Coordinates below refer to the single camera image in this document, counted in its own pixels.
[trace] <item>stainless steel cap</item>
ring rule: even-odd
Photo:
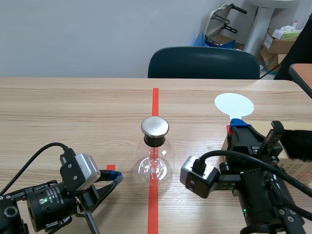
[[[169,131],[168,122],[159,116],[147,117],[141,124],[142,132],[150,138],[164,137]]]

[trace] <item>glass bottle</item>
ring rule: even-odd
[[[151,116],[143,120],[141,130],[144,138],[134,151],[134,175],[146,184],[164,184],[172,177],[176,163],[175,150],[165,138],[169,124],[162,117]]]

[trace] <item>wood grain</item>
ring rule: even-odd
[[[152,89],[159,87],[159,114],[170,124],[167,139],[176,151],[173,179],[160,188],[160,234],[237,234],[245,221],[237,197],[213,192],[201,199],[179,182],[190,155],[220,149],[228,116],[214,104],[217,95],[235,92],[250,98],[255,111],[246,121],[312,120],[311,99],[299,86],[278,80],[196,80],[130,78],[0,78],[0,187],[46,143],[62,142],[76,153],[91,154],[98,167],[116,164],[125,180],[95,211],[102,234],[147,233],[148,188],[132,176],[133,149],[142,140],[140,124],[151,115]],[[51,179],[60,181],[59,155],[44,152],[12,190]],[[218,165],[218,158],[210,163]],[[297,204],[312,210],[307,196],[291,188]],[[33,232],[26,204],[21,215]],[[312,233],[312,224],[305,224]],[[89,233],[85,220],[74,218],[58,233]]]
[[[312,64],[297,63],[293,65],[293,69],[298,73],[302,80],[312,88]]]

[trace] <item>red tape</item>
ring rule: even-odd
[[[153,89],[153,106],[152,115],[159,115],[159,89]],[[154,150],[151,148],[150,160],[154,163]],[[155,159],[158,158],[158,148],[155,150]],[[158,178],[156,174],[152,174],[148,195],[148,221],[147,234],[158,234]]]
[[[116,170],[116,165],[115,165],[115,164],[107,165],[107,166],[106,166],[106,169],[107,169],[107,170],[110,170],[110,171],[115,171],[115,170]]]

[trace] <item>chair backrest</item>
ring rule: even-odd
[[[246,52],[213,47],[169,47],[157,51],[148,78],[259,79],[257,59]]]

